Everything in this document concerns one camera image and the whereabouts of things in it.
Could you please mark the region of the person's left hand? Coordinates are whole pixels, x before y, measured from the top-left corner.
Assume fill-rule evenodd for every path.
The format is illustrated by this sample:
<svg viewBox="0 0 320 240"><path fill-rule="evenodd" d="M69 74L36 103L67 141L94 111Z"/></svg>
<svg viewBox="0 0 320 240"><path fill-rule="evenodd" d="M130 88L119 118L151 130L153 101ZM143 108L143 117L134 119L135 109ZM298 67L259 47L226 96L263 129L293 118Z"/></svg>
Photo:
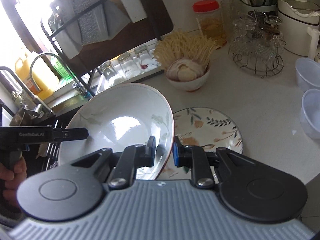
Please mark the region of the person's left hand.
<svg viewBox="0 0 320 240"><path fill-rule="evenodd" d="M1 193L7 204L18 207L17 189L26 178L27 165L23 157L15 164L13 171L7 169L1 163L1 181L4 182Z"/></svg>

